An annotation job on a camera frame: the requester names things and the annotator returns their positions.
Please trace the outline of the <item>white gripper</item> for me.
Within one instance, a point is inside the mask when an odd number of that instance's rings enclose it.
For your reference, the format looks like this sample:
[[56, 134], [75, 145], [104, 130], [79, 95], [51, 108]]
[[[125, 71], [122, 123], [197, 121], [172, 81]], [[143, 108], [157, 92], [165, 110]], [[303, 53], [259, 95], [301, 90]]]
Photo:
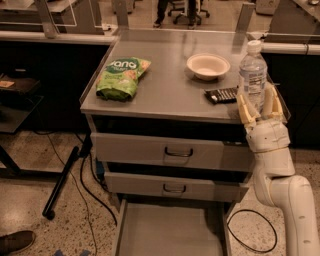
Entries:
[[254, 153], [270, 152], [286, 148], [290, 144], [287, 127], [282, 123], [284, 113], [278, 92], [273, 84], [266, 83], [262, 121], [260, 113], [249, 100], [244, 89], [238, 88], [237, 106], [242, 124], [246, 128], [246, 139]]

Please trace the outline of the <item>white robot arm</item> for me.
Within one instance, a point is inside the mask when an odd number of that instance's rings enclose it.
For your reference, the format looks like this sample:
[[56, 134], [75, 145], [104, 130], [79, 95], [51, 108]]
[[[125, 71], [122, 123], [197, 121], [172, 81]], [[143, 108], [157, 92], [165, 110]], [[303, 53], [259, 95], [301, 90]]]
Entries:
[[257, 111], [239, 88], [237, 105], [254, 154], [256, 197], [266, 206], [279, 208], [284, 216], [286, 256], [320, 256], [314, 195], [308, 179], [295, 173], [281, 96], [268, 84], [263, 109]]

